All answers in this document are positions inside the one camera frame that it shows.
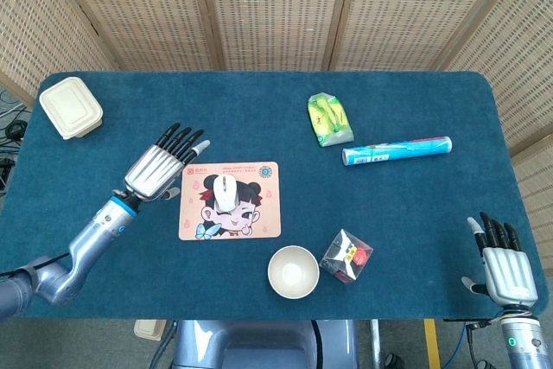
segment silver robotic hand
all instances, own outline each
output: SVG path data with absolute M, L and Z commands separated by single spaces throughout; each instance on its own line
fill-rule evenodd
M 126 189 L 113 191 L 113 196 L 69 244 L 68 254 L 37 258 L 0 275 L 8 277 L 0 281 L 0 321 L 24 313 L 33 294 L 56 306 L 77 295 L 90 269 L 137 216 L 140 203 L 159 198 L 184 167 L 209 146 L 206 140 L 193 147 L 203 130 L 186 138 L 192 130 L 187 127 L 173 137 L 180 126 L 173 124 L 130 168 L 124 178 Z M 70 270 L 59 263 L 67 255 L 72 259 Z
M 503 309 L 502 315 L 490 322 L 501 321 L 513 369 L 550 369 L 542 329 L 530 311 L 537 300 L 534 276 L 517 231 L 486 213 L 481 212 L 480 217 L 486 231 L 474 218 L 467 221 L 480 250 L 486 284 L 474 283 L 469 277 L 461 281 L 471 292 L 489 296 Z

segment woven screen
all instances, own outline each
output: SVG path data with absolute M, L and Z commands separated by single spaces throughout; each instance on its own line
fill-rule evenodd
M 552 2 L 499 0 L 449 66 L 490 80 L 510 147 L 553 123 Z
M 69 0 L 0 0 L 0 75 L 26 102 L 54 72 L 115 69 L 86 17 Z
M 513 165 L 542 265 L 553 270 L 553 136 L 515 157 Z
M 212 68 L 197 0 L 78 1 L 124 69 Z
M 429 69 L 476 0 L 352 0 L 339 70 Z
M 214 0 L 228 69 L 321 70 L 334 0 Z

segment snack package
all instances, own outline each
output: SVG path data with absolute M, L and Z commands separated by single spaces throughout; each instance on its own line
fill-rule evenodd
M 319 266 L 343 283 L 352 283 L 365 268 L 372 248 L 343 229 L 338 232 L 328 247 Z
M 309 118 L 321 147 L 353 141 L 353 131 L 340 101 L 324 92 L 308 100 Z

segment cartoon girl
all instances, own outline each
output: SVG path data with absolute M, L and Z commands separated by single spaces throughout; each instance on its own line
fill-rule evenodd
M 221 212 L 215 194 L 213 192 L 213 183 L 217 175 L 209 175 L 204 179 L 204 187 L 207 189 L 201 193 L 201 200 L 206 205 L 201 209 L 203 224 L 196 228 L 197 239 L 211 239 L 216 235 L 228 233 L 237 237 L 240 233 L 251 235 L 251 225 L 259 220 L 260 213 L 256 208 L 261 205 L 261 187 L 258 183 L 252 182 L 245 184 L 236 181 L 236 192 L 238 194 L 238 204 L 231 212 Z

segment table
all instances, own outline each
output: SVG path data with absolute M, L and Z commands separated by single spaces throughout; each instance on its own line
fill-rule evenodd
M 198 162 L 275 161 L 282 235 L 180 241 L 179 201 L 142 213 L 64 308 L 35 299 L 28 316 L 178 319 L 487 318 L 496 306 L 471 295 L 484 281 L 468 215 L 511 221 L 548 294 L 490 86 L 477 73 L 56 73 L 41 91 L 81 77 L 104 109 L 103 125 L 62 140 L 37 105 L 0 216 L 0 270 L 55 256 L 110 197 L 132 163 L 174 121 L 203 128 Z M 449 135 L 449 155 L 353 167 L 341 145 L 322 149 L 308 114 L 312 94 L 336 95 L 355 134 L 347 146 Z M 314 293 L 290 301 L 266 266 L 284 245 L 318 258 L 341 228 L 374 253 L 360 280 L 326 272 Z

